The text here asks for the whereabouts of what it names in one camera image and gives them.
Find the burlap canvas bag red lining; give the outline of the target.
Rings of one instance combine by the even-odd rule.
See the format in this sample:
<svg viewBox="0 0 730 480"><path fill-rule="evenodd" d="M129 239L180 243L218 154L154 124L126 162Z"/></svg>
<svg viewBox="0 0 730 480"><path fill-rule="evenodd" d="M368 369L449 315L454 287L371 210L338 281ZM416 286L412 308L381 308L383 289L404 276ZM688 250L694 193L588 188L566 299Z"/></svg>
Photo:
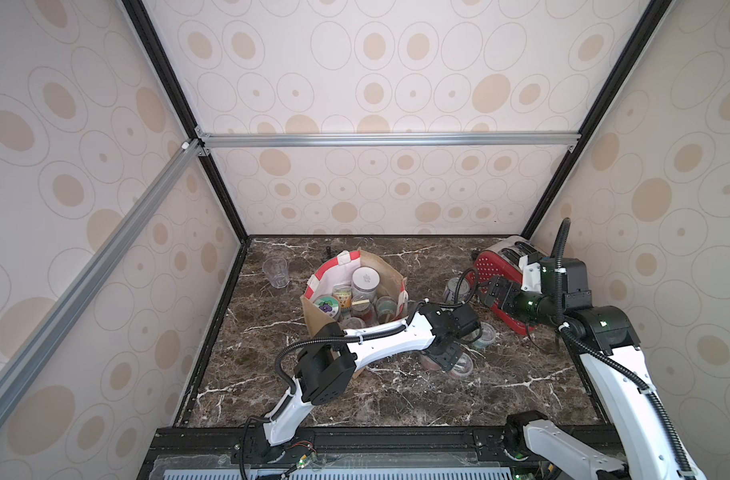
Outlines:
<svg viewBox="0 0 730 480"><path fill-rule="evenodd" d="M358 317L367 326L404 317L407 280L381 257L363 250L344 250L308 279L300 297L310 335L325 325Z"/></svg>

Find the purple flower label jar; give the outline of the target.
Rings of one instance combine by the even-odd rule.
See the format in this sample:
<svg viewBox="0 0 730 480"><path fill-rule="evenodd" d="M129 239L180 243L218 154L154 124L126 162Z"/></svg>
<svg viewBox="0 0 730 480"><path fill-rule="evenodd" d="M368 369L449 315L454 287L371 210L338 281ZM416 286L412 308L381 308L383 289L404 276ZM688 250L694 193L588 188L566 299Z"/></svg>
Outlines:
<svg viewBox="0 0 730 480"><path fill-rule="evenodd" d="M338 321L341 315L341 304L333 296L321 296L315 300L314 305L330 318Z"/></svg>

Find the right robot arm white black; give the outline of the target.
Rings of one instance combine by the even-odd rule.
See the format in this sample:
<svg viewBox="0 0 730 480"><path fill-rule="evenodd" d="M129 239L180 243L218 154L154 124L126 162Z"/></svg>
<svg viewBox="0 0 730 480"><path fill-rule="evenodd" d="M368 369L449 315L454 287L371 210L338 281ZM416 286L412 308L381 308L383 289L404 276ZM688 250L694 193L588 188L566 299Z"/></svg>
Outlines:
<svg viewBox="0 0 730 480"><path fill-rule="evenodd" d="M628 315L595 306L585 263L566 257L570 226L562 221L548 254L519 236L483 251L475 261L478 298L510 326L555 331L624 457L599 452L538 411L508 416L504 452L515 461L538 456L572 479L704 478L657 394Z"/></svg>

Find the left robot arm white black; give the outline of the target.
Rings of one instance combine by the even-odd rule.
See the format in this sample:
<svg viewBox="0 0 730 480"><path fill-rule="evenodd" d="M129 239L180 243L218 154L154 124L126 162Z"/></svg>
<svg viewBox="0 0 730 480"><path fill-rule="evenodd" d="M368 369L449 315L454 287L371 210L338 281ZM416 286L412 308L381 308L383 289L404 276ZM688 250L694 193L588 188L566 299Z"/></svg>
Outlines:
<svg viewBox="0 0 730 480"><path fill-rule="evenodd" d="M279 460L313 409L341 397L365 367L418 351L449 372L462 347L481 334L479 317L467 303L422 301L400 320L364 329L325 324L313 338L288 345L276 355L274 371L287 389L272 410L244 422L240 460L250 452L263 462Z"/></svg>

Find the large white lid canister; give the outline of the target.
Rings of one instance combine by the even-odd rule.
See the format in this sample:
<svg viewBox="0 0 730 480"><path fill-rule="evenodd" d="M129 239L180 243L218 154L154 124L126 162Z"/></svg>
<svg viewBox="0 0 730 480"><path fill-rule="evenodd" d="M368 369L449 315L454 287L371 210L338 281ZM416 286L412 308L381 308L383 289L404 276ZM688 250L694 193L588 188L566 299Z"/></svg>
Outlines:
<svg viewBox="0 0 730 480"><path fill-rule="evenodd" d="M354 301L368 300L374 302L381 278L377 270L371 267L360 267L353 272L351 286Z"/></svg>

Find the clear small seed jar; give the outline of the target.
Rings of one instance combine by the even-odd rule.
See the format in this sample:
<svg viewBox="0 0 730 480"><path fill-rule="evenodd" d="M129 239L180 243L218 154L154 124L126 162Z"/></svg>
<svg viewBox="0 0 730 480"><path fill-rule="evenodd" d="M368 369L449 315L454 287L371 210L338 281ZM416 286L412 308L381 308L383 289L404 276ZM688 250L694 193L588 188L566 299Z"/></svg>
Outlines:
<svg viewBox="0 0 730 480"><path fill-rule="evenodd" d="M449 375L456 379L464 379L468 378L473 371L473 359L467 353L462 353L455 365L449 371Z"/></svg>

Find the teal label seed jar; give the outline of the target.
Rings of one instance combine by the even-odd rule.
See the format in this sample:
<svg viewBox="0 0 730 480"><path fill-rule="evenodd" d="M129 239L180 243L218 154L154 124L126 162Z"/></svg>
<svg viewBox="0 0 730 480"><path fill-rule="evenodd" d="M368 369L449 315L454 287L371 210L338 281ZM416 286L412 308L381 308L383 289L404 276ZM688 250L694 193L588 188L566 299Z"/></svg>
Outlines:
<svg viewBox="0 0 730 480"><path fill-rule="evenodd" d="M472 343L472 346L477 350L485 350L487 347L493 345L497 338L498 332L496 329L490 323L482 322L480 326L480 334Z"/></svg>

